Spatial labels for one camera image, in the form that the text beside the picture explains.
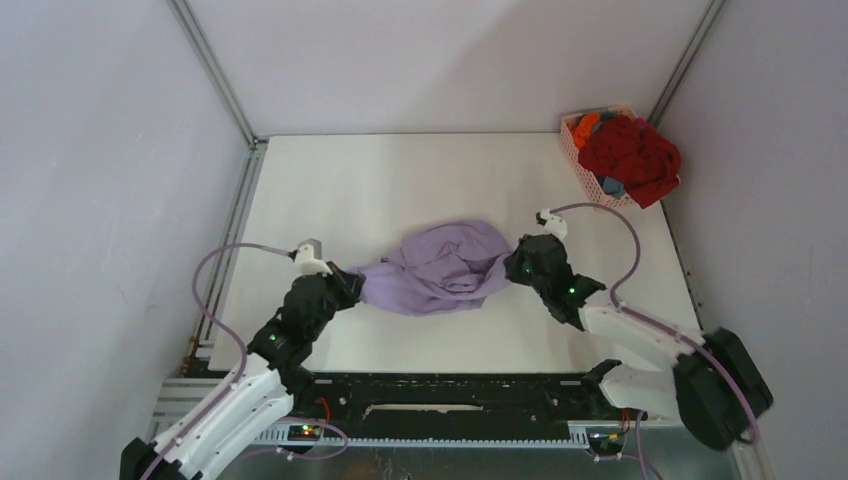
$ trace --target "white table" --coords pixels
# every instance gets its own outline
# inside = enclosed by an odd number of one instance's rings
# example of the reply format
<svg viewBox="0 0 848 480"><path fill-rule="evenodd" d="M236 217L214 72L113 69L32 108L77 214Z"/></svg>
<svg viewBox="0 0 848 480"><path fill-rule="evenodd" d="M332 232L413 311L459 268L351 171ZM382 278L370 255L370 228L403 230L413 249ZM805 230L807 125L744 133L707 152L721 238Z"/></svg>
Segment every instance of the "white table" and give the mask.
<svg viewBox="0 0 848 480"><path fill-rule="evenodd" d="M282 136L268 145L243 240L282 248L317 238L341 268L378 261L400 239L461 218L489 221L513 243L539 233L542 208L586 201L553 133ZM639 232L642 263L620 293L630 306L697 328L658 204L622 212ZM633 261L621 222L603 211L565 213L569 260L611 286ZM249 340L283 302L287 259L238 253L222 318ZM605 303L606 293L592 297ZM370 305L337 314L304 364L315 371L540 373L587 371L633 359L612 342L560 325L528 287L513 285L479 310L423 318ZM210 367L229 369L235 343L218 335Z"/></svg>

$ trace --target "gray wall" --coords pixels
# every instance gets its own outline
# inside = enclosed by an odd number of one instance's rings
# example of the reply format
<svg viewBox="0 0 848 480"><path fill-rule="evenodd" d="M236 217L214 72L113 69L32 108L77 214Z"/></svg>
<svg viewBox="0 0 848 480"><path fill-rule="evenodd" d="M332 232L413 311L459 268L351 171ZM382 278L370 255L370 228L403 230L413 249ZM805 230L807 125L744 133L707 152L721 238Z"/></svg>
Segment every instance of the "gray wall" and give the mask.
<svg viewBox="0 0 848 480"><path fill-rule="evenodd" d="M0 478L116 478L246 148L167 3L0 6Z"/></svg>
<svg viewBox="0 0 848 480"><path fill-rule="evenodd" d="M776 397L775 473L844 478L845 1L731 2L662 131L684 155L667 206L703 320L740 334Z"/></svg>
<svg viewBox="0 0 848 480"><path fill-rule="evenodd" d="M191 4L258 134L327 134L551 132L564 111L647 112L708 0Z"/></svg>

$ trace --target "red clothing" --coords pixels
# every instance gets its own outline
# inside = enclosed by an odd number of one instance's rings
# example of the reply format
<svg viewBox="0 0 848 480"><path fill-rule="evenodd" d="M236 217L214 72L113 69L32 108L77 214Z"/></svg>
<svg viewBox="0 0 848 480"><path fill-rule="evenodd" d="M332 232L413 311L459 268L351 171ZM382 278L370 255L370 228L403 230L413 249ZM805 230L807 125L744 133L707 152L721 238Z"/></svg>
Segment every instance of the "red clothing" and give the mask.
<svg viewBox="0 0 848 480"><path fill-rule="evenodd" d="M624 115L601 125L580 149L577 160L586 170L624 184L627 194L642 208L680 184L677 147Z"/></svg>

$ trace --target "pink basket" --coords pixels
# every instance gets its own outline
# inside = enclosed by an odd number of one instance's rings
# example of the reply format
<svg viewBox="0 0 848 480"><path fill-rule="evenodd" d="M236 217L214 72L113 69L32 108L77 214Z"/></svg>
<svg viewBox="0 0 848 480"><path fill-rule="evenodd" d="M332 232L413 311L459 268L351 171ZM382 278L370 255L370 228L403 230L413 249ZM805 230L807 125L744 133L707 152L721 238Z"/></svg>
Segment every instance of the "pink basket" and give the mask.
<svg viewBox="0 0 848 480"><path fill-rule="evenodd" d="M633 120L639 118L636 116L636 112L628 106L609 107L607 110L626 115ZM560 124L559 129L559 139L562 144L562 148L565 150L565 156L568 157L568 160L571 162L571 166L574 167L574 172L577 174L577 178L580 179L580 185L583 187L583 191L586 192L586 196L589 197L590 201L600 203L601 205L611 208L618 208L636 203L632 198L630 198L630 195L627 194L621 198L615 198L604 193L601 185L598 184L598 179L595 178L595 174L586 170L577 162L577 155L580 152L577 150L577 146L574 145L574 139L571 137L571 132L568 127L577 123L577 120L586 113L589 112L573 113L562 117L562 123Z"/></svg>

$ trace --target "orange clothing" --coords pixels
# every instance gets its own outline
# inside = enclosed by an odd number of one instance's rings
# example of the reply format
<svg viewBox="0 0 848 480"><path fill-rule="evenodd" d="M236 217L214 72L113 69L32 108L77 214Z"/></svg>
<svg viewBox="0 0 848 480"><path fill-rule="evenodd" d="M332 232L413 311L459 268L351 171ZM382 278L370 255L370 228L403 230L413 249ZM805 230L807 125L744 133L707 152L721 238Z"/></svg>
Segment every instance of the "orange clothing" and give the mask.
<svg viewBox="0 0 848 480"><path fill-rule="evenodd" d="M574 146L577 147L577 150L580 150L584 145L586 145L586 140L588 140L589 135L592 134L592 127L600 120L600 113L589 113L584 115L583 118L580 119L580 123L571 130L571 137L574 139Z"/></svg>

